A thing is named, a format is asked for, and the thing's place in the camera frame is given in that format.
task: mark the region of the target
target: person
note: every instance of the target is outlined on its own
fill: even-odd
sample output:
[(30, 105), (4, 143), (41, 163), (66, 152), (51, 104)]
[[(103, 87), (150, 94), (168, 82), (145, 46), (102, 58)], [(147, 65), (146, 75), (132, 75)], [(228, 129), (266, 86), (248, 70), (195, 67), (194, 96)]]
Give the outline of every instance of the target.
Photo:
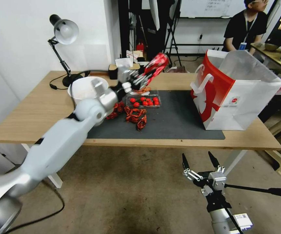
[(254, 54), (251, 43), (260, 42), (267, 28), (267, 15), (263, 12), (268, 0), (244, 0), (246, 9), (229, 21), (225, 31), (223, 51), (248, 49)]

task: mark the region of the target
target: bag handle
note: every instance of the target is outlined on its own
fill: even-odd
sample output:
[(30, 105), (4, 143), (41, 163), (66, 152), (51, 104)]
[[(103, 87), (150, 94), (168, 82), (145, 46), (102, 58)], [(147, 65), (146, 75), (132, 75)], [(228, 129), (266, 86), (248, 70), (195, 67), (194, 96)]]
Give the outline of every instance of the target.
[[(204, 71), (204, 65), (203, 65), (203, 64), (201, 64), (200, 66), (198, 66), (198, 68), (196, 69), (195, 72), (197, 73), (198, 70), (201, 69), (201, 68), (203, 68), (203, 70), (201, 71), (201, 75), (203, 75), (203, 71)], [(212, 74), (209, 73), (209, 74), (206, 75), (206, 77), (204, 78), (204, 80), (202, 81), (202, 83), (200, 84), (199, 87), (197, 87), (197, 86), (195, 85), (195, 82), (191, 82), (191, 83), (190, 83), (190, 87), (192, 88), (192, 90), (193, 90), (196, 94), (201, 93), (201, 92), (203, 91), (203, 89), (204, 89), (206, 83), (207, 83), (208, 81), (213, 82), (213, 79), (214, 79), (214, 76), (212, 76)]]

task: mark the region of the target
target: black t-shirt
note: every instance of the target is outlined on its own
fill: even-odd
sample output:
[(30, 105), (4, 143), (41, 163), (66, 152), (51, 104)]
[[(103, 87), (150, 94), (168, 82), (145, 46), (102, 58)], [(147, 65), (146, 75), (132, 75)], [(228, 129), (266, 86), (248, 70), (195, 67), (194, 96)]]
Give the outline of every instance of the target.
[[(229, 21), (226, 31), (225, 31), (225, 38), (232, 38), (232, 44), (236, 49), (239, 49), (240, 44), (244, 41), (245, 36), (247, 35), (247, 29), (245, 23), (248, 24), (249, 34), (246, 39), (247, 47), (246, 49), (250, 48), (250, 44), (254, 42), (255, 37), (257, 35), (262, 35), (266, 32), (267, 28), (267, 15), (264, 12), (259, 12), (257, 14), (257, 18), (252, 26), (252, 22), (246, 22), (244, 17), (244, 11), (239, 12), (236, 14), (231, 20)], [(223, 51), (228, 51), (225, 44)]]

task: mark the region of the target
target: lamp base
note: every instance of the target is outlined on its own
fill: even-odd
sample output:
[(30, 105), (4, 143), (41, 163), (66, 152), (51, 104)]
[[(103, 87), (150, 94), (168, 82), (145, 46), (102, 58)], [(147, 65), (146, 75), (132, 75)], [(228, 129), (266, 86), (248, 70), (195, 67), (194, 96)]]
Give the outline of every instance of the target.
[(79, 79), (79, 78), (83, 78), (83, 76), (81, 75), (77, 75), (77, 74), (71, 74), (71, 77), (69, 76), (65, 76), (63, 78), (63, 85), (66, 87), (69, 87), (69, 85), (71, 84), (71, 82), (74, 82), (75, 80)]

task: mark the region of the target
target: white bowl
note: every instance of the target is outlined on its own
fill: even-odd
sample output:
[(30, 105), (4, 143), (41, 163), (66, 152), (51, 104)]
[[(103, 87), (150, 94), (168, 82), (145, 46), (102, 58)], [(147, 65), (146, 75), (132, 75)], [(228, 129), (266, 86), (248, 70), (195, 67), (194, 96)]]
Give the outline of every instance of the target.
[[(76, 104), (78, 104), (81, 100), (86, 98), (96, 98), (96, 92), (91, 83), (93, 79), (100, 80), (103, 83), (104, 89), (108, 89), (108, 82), (101, 77), (87, 76), (77, 79), (72, 83), (72, 95)], [(70, 86), (68, 87), (67, 92), (69, 96), (71, 96)]]

